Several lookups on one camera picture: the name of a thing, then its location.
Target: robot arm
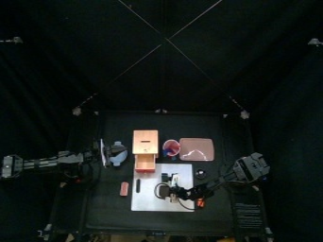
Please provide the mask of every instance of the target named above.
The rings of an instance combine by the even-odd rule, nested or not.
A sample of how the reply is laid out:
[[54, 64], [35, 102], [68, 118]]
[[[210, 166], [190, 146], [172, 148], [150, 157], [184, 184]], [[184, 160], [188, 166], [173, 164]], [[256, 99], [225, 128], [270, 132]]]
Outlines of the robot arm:
[[260, 177], [265, 176], [269, 166], [265, 163], [260, 153], [252, 153], [249, 156], [238, 158], [233, 164], [233, 171], [224, 174], [217, 179], [213, 179], [190, 189], [184, 189], [176, 185], [158, 187], [161, 199], [176, 196], [182, 200], [206, 199], [213, 196], [213, 191], [226, 182], [252, 183]]

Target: orange object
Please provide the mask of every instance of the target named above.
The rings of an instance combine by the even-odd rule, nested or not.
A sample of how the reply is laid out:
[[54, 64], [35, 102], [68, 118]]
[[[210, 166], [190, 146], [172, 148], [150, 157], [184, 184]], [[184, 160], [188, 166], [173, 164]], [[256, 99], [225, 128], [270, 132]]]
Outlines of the orange object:
[[126, 189], [128, 189], [128, 183], [122, 182], [121, 183], [121, 189], [120, 189], [120, 196], [122, 196], [122, 197], [126, 196]]
[[204, 205], [205, 205], [205, 201], [204, 201], [204, 199], [197, 199], [197, 200], [196, 200], [196, 206], [197, 206], [198, 208], [202, 208]]

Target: red cup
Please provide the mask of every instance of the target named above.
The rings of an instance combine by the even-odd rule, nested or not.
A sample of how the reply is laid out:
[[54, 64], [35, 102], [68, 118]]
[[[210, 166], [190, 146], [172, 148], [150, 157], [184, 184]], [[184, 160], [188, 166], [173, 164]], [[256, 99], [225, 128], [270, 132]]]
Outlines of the red cup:
[[162, 150], [168, 150], [168, 156], [174, 156], [180, 151], [180, 144], [174, 140], [168, 140], [162, 145]]

